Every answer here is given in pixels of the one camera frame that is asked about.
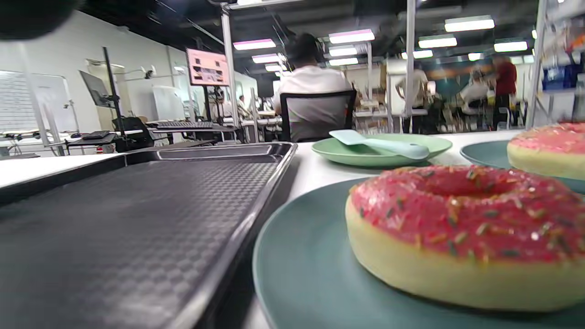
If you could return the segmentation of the person's right hand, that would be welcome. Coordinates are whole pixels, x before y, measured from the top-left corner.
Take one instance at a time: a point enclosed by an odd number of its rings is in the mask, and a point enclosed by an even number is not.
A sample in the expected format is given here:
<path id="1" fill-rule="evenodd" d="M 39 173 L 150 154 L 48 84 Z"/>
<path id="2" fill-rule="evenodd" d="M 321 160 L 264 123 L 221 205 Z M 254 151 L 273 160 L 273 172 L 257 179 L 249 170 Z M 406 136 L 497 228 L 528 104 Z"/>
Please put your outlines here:
<path id="1" fill-rule="evenodd" d="M 2 0 L 0 39 L 33 40 L 61 27 L 82 6 L 82 0 Z"/>

